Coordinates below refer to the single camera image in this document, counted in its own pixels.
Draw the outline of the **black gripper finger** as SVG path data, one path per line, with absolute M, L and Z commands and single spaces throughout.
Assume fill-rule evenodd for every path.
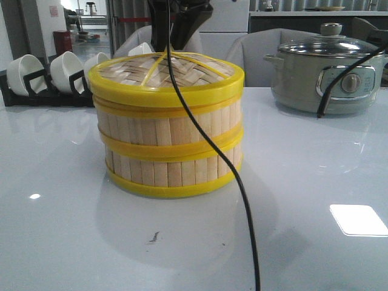
M 210 1 L 174 1 L 171 30 L 171 45 L 175 50 L 182 50 L 194 32 L 211 18 L 213 7 Z
M 147 1 L 151 17 L 151 45 L 156 52 L 163 52 L 167 46 L 167 35 L 170 34 L 169 44 L 173 49 L 171 29 L 172 15 L 175 14 L 173 1 Z

